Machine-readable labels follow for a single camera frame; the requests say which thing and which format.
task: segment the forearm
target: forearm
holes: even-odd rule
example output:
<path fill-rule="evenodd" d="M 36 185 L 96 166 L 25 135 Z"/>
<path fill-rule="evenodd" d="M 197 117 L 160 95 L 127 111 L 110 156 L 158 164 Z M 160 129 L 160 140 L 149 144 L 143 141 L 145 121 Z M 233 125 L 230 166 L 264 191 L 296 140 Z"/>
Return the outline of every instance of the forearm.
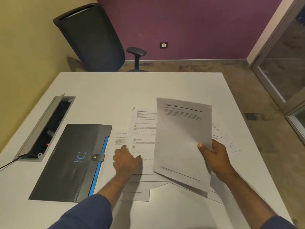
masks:
<path fill-rule="evenodd" d="M 117 173 L 116 176 L 114 176 L 114 178 L 98 192 L 98 194 L 105 196 L 109 200 L 112 210 L 116 205 L 116 202 L 118 201 L 122 190 L 127 181 L 130 179 L 131 175 L 132 174 L 130 173 L 123 172 Z"/>
<path fill-rule="evenodd" d="M 251 229 L 260 229 L 268 219 L 276 215 L 237 172 L 226 177 L 225 184 L 233 194 Z"/>

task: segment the switch plate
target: switch plate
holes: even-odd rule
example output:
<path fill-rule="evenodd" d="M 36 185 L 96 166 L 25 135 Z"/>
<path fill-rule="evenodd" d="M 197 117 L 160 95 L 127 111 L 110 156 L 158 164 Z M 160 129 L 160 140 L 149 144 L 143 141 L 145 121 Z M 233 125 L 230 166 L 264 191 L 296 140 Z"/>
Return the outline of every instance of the switch plate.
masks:
<path fill-rule="evenodd" d="M 160 48 L 161 49 L 167 49 L 168 48 L 168 42 L 160 42 Z"/>

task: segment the smiley face logo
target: smiley face logo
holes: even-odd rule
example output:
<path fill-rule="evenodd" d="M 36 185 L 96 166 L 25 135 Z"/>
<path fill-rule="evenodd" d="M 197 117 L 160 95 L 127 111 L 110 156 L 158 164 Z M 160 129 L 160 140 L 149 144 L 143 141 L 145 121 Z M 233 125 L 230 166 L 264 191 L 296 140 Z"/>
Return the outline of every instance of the smiley face logo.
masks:
<path fill-rule="evenodd" d="M 82 158 L 80 158 L 79 155 L 77 155 L 78 159 L 84 159 L 85 157 L 86 157 L 86 155 L 84 155 Z"/>

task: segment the dark blue shirt sleeve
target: dark blue shirt sleeve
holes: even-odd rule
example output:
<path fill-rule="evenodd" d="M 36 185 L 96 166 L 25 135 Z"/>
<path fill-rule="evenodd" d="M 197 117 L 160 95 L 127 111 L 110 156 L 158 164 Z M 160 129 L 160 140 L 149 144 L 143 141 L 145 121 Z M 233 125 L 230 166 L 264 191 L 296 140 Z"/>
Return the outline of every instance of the dark blue shirt sleeve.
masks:
<path fill-rule="evenodd" d="M 262 225 L 261 229 L 297 229 L 297 228 L 286 219 L 276 215 L 268 219 Z"/>
<path fill-rule="evenodd" d="M 64 213 L 49 229 L 109 229 L 112 211 L 108 199 L 94 194 Z"/>

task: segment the office chair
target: office chair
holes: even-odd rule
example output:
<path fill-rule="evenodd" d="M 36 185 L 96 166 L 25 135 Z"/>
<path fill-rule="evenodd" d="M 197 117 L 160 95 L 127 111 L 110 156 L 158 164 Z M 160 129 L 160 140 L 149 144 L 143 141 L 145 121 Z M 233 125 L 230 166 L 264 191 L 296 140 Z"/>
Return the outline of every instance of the office chair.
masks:
<path fill-rule="evenodd" d="M 115 72 L 125 62 L 123 46 L 104 8 L 91 3 L 71 10 L 53 20 L 59 28 L 84 68 L 90 72 Z M 139 70 L 140 57 L 145 50 L 128 47 L 126 50 L 135 56 L 135 69 Z"/>

